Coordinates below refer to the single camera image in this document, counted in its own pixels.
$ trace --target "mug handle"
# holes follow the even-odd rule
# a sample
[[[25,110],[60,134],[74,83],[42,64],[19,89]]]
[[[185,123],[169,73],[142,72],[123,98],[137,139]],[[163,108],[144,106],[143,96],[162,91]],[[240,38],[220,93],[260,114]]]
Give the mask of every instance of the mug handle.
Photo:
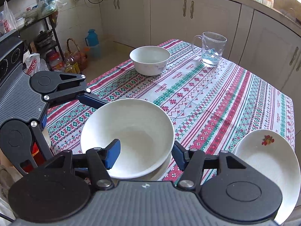
[[[195,55],[201,56],[201,55],[202,55],[202,50],[201,50],[200,54],[198,54],[198,53],[195,52],[195,39],[196,39],[196,38],[199,38],[199,39],[202,40],[202,36],[201,36],[201,35],[196,35],[196,36],[192,39],[192,43],[191,43],[192,51],[193,51],[193,53],[194,53]]]

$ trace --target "cabinet door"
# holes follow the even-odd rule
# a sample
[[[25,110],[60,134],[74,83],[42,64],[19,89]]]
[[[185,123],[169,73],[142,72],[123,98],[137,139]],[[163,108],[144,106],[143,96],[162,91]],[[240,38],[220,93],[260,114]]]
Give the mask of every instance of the cabinet door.
[[[211,31],[227,38],[222,57],[228,59],[237,28],[240,4],[229,0],[189,0],[186,41]]]
[[[290,77],[281,90],[281,92],[289,96],[293,101],[296,134],[301,131],[301,68],[297,71],[300,65],[301,57],[298,59]]]
[[[116,0],[119,36],[116,41],[131,47],[144,46],[143,0]]]
[[[188,0],[150,0],[151,44],[159,45],[170,39],[186,40]]]
[[[239,65],[281,90],[300,52],[299,36],[276,20],[254,11]]]
[[[116,3],[116,0],[103,0],[100,3],[103,33],[113,36],[114,40],[119,37],[119,27],[117,24],[118,11]]]

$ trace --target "blue thermos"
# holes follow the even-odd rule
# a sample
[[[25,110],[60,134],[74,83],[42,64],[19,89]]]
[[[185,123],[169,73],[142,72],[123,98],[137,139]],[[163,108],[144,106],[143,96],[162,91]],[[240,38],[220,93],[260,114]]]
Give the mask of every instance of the blue thermos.
[[[90,56],[93,58],[100,57],[100,45],[98,41],[98,36],[94,29],[88,31],[88,36],[85,38],[86,44],[90,47]]]

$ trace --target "red lid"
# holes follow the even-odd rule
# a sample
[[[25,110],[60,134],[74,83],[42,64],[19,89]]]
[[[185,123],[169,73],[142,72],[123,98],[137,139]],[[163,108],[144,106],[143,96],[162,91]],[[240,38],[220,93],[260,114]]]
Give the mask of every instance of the red lid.
[[[59,55],[58,53],[54,53],[54,54],[52,54],[52,55],[49,57],[49,60],[53,61],[53,60],[55,60],[55,59],[57,59],[57,58],[59,58],[59,57],[60,57],[60,55]]]

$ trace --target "table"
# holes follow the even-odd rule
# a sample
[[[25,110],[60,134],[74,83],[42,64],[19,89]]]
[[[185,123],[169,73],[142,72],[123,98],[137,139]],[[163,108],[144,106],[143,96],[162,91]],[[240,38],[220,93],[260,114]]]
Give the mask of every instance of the table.
[[[205,67],[190,43],[173,39],[160,46],[171,53],[161,75],[142,76],[128,60],[91,81],[92,92],[107,101],[140,98],[160,106],[173,122],[176,140],[186,149],[207,154],[232,151],[247,133],[260,128],[276,131],[294,149],[289,97],[226,59],[215,68]],[[78,101],[49,110],[47,128],[54,153],[64,149],[81,153],[82,126],[94,111]],[[161,180],[177,182],[181,174],[172,159]],[[206,170],[203,182],[213,175],[213,170]]]

